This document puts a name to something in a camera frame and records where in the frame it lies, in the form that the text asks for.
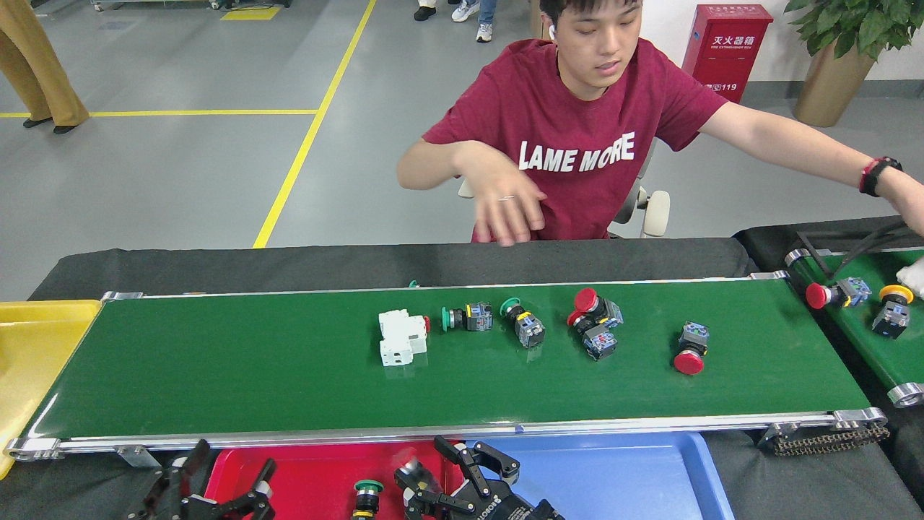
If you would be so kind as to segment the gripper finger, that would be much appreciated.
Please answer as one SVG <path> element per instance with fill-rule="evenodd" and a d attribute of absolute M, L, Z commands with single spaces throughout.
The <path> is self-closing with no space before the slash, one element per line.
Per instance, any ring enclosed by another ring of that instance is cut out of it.
<path fill-rule="evenodd" d="M 253 484 L 246 493 L 233 500 L 218 503 L 210 510 L 210 519 L 274 519 L 275 510 L 270 504 L 270 479 L 274 476 L 276 464 L 268 459 L 258 472 Z"/>
<path fill-rule="evenodd" d="M 210 451 L 210 444 L 199 440 L 190 451 L 174 458 L 157 473 L 157 480 L 144 499 L 145 519 L 191 518 L 189 501 L 194 495 L 201 495 L 200 490 L 193 489 L 193 484 L 201 484 L 199 474 L 204 470 Z"/>

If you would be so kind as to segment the person's right hand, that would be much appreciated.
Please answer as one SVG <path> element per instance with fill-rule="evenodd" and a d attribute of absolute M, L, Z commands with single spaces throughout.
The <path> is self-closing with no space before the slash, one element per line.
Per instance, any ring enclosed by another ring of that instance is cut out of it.
<path fill-rule="evenodd" d="M 546 194 L 507 155 L 482 142 L 462 142 L 458 172 L 475 201 L 476 241 L 514 246 L 545 227 Z"/>

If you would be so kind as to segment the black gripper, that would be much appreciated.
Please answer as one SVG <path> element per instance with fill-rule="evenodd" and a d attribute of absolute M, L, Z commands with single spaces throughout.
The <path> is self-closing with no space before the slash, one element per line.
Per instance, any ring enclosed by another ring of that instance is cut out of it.
<path fill-rule="evenodd" d="M 497 448 L 484 441 L 468 446 L 443 435 L 435 437 L 435 448 L 458 467 L 463 484 L 448 495 L 423 465 L 397 468 L 395 481 L 401 488 L 405 519 L 565 519 L 548 500 L 532 506 L 511 494 L 510 486 L 518 480 L 519 463 Z"/>

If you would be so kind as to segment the person's left hand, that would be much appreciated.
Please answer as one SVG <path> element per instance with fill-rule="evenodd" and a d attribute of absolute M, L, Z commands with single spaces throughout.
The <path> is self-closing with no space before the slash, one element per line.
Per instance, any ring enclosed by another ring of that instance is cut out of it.
<path fill-rule="evenodd" d="M 900 173 L 892 181 L 892 206 L 901 214 L 905 224 L 920 237 L 923 237 L 923 185 L 911 177 Z"/>

